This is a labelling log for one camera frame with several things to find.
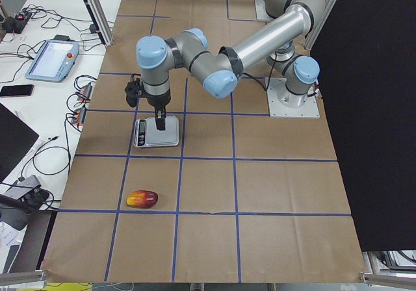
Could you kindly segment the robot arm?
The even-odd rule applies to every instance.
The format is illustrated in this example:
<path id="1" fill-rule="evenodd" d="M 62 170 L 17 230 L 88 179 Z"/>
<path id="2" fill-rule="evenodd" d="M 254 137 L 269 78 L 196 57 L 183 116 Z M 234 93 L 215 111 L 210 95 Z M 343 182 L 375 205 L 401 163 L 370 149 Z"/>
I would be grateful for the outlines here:
<path id="1" fill-rule="evenodd" d="M 208 50 L 204 33 L 198 28 L 163 39 L 145 36 L 136 44 L 141 76 L 125 88 L 130 107 L 145 98 L 154 108 L 156 127 L 165 129 L 166 106 L 171 100 L 169 72 L 186 68 L 213 97 L 222 99 L 236 89 L 239 77 L 254 64 L 267 59 L 286 79 L 283 101 L 294 107 L 308 97 L 317 80 L 318 62 L 294 52 L 293 40 L 309 34 L 321 22 L 325 0 L 262 0 L 272 21 L 239 43 L 220 48 L 217 55 Z"/>

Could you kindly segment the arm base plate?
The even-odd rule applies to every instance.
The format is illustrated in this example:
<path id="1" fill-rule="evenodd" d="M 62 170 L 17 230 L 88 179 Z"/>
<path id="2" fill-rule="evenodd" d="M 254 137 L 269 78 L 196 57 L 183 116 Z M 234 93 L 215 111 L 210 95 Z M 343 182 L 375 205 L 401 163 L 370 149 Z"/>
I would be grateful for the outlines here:
<path id="1" fill-rule="evenodd" d="M 260 22 L 269 22 L 272 18 L 267 14 L 265 2 L 263 0 L 254 0 L 256 20 Z"/>
<path id="2" fill-rule="evenodd" d="M 268 100 L 268 111 L 271 118 L 320 118 L 315 96 L 310 86 L 305 95 L 294 95 L 286 87 L 286 78 L 272 77 L 266 79 L 268 89 L 266 91 Z"/>

